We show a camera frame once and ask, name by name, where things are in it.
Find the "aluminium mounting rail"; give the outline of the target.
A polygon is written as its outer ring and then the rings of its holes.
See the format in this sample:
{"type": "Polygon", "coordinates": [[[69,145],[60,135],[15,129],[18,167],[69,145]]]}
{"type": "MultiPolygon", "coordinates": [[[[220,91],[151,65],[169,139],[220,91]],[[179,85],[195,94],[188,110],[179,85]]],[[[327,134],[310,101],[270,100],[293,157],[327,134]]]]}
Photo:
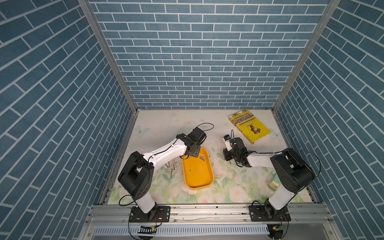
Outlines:
{"type": "MultiPolygon", "coordinates": [[[[333,222],[325,204],[293,203],[285,211],[269,220],[254,204],[189,204],[159,205],[157,224],[328,224],[333,222]]],[[[124,225],[145,223],[146,219],[137,207],[119,205],[94,205],[86,219],[87,226],[124,225]]]]}

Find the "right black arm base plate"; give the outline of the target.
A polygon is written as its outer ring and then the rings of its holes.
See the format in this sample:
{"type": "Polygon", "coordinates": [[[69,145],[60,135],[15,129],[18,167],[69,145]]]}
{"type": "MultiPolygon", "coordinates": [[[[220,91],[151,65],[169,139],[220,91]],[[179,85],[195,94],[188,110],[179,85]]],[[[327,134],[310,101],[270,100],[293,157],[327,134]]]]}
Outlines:
{"type": "Polygon", "coordinates": [[[287,207],[275,210],[271,206],[248,206],[252,222],[290,222],[291,216],[287,207]]]}

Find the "yellow paperback book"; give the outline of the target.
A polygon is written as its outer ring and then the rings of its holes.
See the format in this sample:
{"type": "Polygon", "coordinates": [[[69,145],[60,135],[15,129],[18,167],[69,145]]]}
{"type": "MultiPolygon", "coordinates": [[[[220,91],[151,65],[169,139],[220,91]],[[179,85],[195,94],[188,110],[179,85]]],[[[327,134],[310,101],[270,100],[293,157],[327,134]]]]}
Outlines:
{"type": "Polygon", "coordinates": [[[249,110],[242,110],[230,115],[229,121],[251,144],[260,141],[271,133],[249,110]]]}

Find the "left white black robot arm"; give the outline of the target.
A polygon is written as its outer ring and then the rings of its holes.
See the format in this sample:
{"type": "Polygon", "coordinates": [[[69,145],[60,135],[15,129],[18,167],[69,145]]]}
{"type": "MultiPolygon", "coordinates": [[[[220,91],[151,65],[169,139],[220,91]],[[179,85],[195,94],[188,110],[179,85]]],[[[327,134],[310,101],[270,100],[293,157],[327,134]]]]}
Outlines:
{"type": "Polygon", "coordinates": [[[178,134],[170,143],[157,150],[141,154],[133,152],[118,175],[118,182],[131,195],[143,214],[157,210],[149,191],[154,172],[169,161],[182,156],[197,157],[207,135],[196,127],[189,134],[178,134]]]}

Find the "placed silver screws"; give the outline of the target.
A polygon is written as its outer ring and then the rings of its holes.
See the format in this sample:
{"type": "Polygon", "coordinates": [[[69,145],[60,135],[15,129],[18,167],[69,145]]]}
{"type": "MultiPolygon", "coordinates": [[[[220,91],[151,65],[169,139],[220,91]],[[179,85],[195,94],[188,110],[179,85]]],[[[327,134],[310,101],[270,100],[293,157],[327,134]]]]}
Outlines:
{"type": "Polygon", "coordinates": [[[176,176],[179,169],[179,165],[180,165],[180,160],[177,158],[172,159],[169,162],[169,169],[171,170],[171,175],[170,175],[171,179],[176,176]]]}

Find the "yellow plastic storage tray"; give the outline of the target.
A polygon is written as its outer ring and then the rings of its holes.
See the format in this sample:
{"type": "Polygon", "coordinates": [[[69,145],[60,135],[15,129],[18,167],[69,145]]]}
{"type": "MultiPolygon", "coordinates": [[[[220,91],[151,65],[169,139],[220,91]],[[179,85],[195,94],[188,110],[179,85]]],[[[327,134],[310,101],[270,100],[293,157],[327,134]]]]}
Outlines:
{"type": "MultiPolygon", "coordinates": [[[[200,154],[209,157],[206,149],[201,148],[200,154]]],[[[199,156],[182,157],[183,173],[186,186],[190,190],[200,190],[210,187],[214,183],[214,173],[209,161],[204,163],[199,156]]]]}

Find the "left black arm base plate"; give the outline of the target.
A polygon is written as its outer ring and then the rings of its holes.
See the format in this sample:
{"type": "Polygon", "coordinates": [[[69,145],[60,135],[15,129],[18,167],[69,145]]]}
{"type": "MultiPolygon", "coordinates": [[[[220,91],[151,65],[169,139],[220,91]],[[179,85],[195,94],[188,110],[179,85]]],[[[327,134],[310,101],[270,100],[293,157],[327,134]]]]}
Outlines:
{"type": "Polygon", "coordinates": [[[139,207],[132,207],[129,222],[130,223],[168,223],[170,220],[170,206],[155,205],[148,213],[144,213],[139,207]]]}

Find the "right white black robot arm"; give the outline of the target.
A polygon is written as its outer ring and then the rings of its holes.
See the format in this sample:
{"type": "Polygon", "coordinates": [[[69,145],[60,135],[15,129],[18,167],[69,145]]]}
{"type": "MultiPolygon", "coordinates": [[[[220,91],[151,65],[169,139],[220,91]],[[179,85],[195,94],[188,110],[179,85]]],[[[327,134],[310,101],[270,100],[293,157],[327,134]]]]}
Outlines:
{"type": "Polygon", "coordinates": [[[280,152],[261,153],[246,148],[241,138],[223,137],[226,161],[234,160],[239,167],[264,167],[275,170],[280,185],[265,201],[264,213],[271,219],[285,208],[294,196],[312,183],[318,174],[299,155],[299,150],[286,148],[280,152]]]}

